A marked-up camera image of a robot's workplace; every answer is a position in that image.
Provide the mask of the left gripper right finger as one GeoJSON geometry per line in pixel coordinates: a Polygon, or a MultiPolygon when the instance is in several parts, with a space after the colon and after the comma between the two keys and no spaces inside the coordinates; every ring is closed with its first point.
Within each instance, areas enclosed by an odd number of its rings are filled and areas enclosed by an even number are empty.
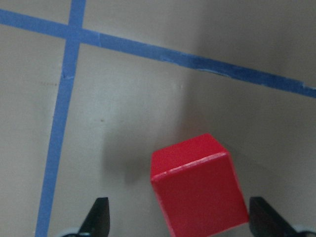
{"type": "Polygon", "coordinates": [[[249,228],[254,237],[293,237],[298,234],[262,197],[249,199],[249,228]]]}

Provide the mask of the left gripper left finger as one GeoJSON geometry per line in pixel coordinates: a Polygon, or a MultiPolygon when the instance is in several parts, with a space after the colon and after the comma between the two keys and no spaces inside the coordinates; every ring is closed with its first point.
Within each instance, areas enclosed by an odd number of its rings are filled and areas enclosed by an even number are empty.
{"type": "Polygon", "coordinates": [[[107,237],[110,232],[109,199],[99,197],[82,223],[79,237],[107,237]]]}

